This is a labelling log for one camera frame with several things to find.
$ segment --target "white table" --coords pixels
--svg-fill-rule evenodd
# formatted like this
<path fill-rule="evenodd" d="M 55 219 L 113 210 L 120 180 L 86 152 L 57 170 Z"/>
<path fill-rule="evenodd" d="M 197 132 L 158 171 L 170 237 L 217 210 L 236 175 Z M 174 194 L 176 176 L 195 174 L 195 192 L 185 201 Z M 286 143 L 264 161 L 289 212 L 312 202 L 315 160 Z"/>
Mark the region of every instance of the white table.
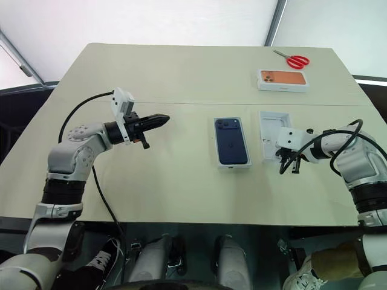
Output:
<path fill-rule="evenodd" d="M 34 205 L 42 197 L 47 155 L 66 115 L 83 99 L 121 86 L 138 100 L 135 110 L 140 116 L 159 112 L 171 119 L 146 133 L 150 149 L 120 144 L 95 163 L 102 189 L 120 221 L 355 225 L 357 212 L 351 195 L 330 171 L 328 162 L 302 163 L 300 175 L 282 176 L 277 164 L 261 162 L 258 112 L 289 112 L 294 127 L 312 127 L 316 132 L 362 118 L 364 130 L 384 148 L 386 124 L 333 51 L 281 50 L 311 59 L 305 70 L 311 82 L 308 93 L 262 92 L 254 88 L 252 80 L 240 76 L 243 68 L 253 73 L 260 63 L 266 68 L 286 69 L 284 59 L 269 48 L 88 45 L 0 166 L 0 216 L 32 217 Z M 223 62 L 220 55 L 227 55 Z M 214 59 L 222 69 L 206 65 Z M 162 63 L 164 73 L 159 68 Z M 320 74 L 318 63 L 336 70 Z M 191 77 L 181 73 L 176 79 L 183 67 Z M 230 73 L 233 68 L 240 74 Z M 150 83 L 142 79 L 146 76 Z M 335 87 L 327 89 L 327 80 L 336 80 Z M 242 118 L 252 168 L 217 168 L 214 117 Z M 109 99 L 101 98 L 82 107 L 68 129 L 112 120 Z M 80 220 L 111 220 L 92 178 L 83 203 Z"/>

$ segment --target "scissor handle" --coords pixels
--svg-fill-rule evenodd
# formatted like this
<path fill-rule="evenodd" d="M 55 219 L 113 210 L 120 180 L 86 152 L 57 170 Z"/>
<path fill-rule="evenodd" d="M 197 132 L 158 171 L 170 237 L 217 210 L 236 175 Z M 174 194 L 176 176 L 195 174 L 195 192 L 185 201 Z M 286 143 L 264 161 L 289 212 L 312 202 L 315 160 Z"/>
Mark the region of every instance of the scissor handle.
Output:
<path fill-rule="evenodd" d="M 288 65 L 295 69 L 302 69 L 309 64 L 309 59 L 304 56 L 291 56 L 286 59 Z"/>

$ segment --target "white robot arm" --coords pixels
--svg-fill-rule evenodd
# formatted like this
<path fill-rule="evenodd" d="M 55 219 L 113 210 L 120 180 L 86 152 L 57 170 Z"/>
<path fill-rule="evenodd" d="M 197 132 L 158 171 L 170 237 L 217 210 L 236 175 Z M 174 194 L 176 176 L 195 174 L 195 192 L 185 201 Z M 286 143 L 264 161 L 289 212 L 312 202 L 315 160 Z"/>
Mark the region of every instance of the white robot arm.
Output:
<path fill-rule="evenodd" d="M 359 263 L 366 275 L 359 290 L 387 289 L 387 154 L 371 136 L 360 131 L 362 123 L 357 120 L 322 135 L 313 135 L 311 129 L 283 127 L 277 155 L 281 157 L 280 174 L 291 164 L 292 172 L 299 173 L 301 160 L 319 163 L 331 158 L 331 168 L 342 176 L 351 192 L 358 223 L 365 230 L 357 240 Z"/>
<path fill-rule="evenodd" d="M 24 253 L 0 265 L 0 289 L 51 288 L 59 270 L 80 253 L 83 223 L 82 195 L 95 158 L 114 144 L 141 141 L 145 131 L 160 127 L 167 115 L 139 118 L 132 112 L 134 100 L 120 88 L 112 93 L 116 121 L 81 125 L 48 156 L 48 173 L 42 201 L 38 203 L 24 243 Z"/>

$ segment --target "orange phone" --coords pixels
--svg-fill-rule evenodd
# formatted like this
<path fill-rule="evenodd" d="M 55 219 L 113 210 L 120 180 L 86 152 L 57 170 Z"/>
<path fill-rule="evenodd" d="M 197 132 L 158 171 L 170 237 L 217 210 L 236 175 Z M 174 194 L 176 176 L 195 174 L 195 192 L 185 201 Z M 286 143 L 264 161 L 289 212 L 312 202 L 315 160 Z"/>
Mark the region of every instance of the orange phone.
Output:
<path fill-rule="evenodd" d="M 292 83 L 305 85 L 306 81 L 300 72 L 296 71 L 261 71 L 262 79 L 266 83 Z"/>

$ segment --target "red scissors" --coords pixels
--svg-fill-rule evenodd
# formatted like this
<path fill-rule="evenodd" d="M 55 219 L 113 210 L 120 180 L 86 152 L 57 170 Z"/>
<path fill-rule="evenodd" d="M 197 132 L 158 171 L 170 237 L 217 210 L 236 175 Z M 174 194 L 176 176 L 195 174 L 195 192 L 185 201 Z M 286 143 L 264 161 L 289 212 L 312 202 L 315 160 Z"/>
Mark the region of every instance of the red scissors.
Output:
<path fill-rule="evenodd" d="M 309 59 L 305 56 L 287 56 L 286 54 L 283 54 L 282 52 L 279 52 L 278 50 L 273 50 L 275 53 L 279 54 L 280 56 L 283 56 L 286 58 L 286 62 L 288 65 L 290 65 L 292 68 L 295 69 L 302 69 L 305 65 L 309 64 Z"/>

